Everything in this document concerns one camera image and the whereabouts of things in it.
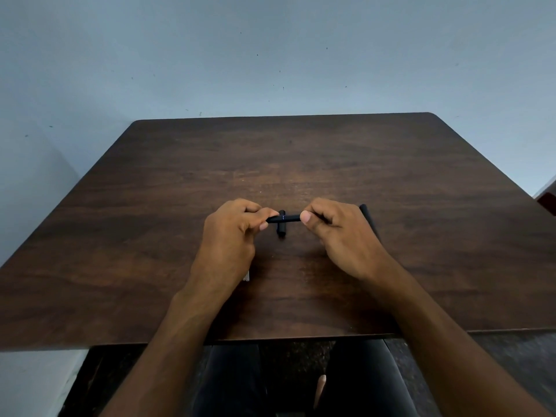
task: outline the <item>person's right arm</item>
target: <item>person's right arm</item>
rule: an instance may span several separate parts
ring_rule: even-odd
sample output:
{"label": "person's right arm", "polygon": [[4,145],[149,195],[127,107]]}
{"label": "person's right arm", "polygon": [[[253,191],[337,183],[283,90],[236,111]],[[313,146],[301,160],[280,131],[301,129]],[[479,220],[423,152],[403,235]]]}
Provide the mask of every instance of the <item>person's right arm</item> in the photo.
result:
{"label": "person's right arm", "polygon": [[444,416],[550,416],[386,252],[356,205],[317,198],[301,221],[394,316]]}

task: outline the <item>table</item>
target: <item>table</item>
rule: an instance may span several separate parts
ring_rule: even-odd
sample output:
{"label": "table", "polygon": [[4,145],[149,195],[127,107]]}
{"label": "table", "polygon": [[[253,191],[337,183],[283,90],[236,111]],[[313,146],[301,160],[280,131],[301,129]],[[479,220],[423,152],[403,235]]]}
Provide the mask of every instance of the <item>table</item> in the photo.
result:
{"label": "table", "polygon": [[[0,269],[0,348],[148,342],[209,213],[316,196],[366,203],[464,329],[556,328],[556,221],[437,116],[140,120]],[[256,248],[207,342],[398,332],[302,224]]]}

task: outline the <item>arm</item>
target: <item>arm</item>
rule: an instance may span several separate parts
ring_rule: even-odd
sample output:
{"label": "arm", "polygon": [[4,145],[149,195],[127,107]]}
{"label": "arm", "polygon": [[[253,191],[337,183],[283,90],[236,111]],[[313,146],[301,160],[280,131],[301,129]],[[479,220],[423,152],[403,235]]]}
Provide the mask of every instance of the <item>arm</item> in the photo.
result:
{"label": "arm", "polygon": [[443,415],[550,416],[384,250],[356,205],[315,199],[301,221],[392,313]]}
{"label": "arm", "polygon": [[185,287],[102,417],[176,415],[212,320],[249,270],[255,235],[276,215],[238,199],[207,217]]}

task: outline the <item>person's left arm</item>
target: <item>person's left arm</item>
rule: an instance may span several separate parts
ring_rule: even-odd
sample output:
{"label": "person's left arm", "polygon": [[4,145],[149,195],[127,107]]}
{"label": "person's left arm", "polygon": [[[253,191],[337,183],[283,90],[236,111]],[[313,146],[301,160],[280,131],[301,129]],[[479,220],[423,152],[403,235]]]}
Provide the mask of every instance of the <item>person's left arm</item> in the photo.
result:
{"label": "person's left arm", "polygon": [[249,270],[255,235],[276,215],[238,199],[206,218],[185,287],[101,417],[176,415],[212,320]]}

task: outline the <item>jeans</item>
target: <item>jeans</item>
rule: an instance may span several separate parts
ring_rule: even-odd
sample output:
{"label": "jeans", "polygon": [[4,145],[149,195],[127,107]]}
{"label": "jeans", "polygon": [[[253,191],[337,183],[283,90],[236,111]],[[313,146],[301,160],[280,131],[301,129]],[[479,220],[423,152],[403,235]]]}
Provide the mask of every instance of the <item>jeans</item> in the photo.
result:
{"label": "jeans", "polygon": [[[212,347],[193,416],[274,415],[257,344]],[[340,339],[330,351],[326,385],[314,415],[418,414],[384,341]]]}

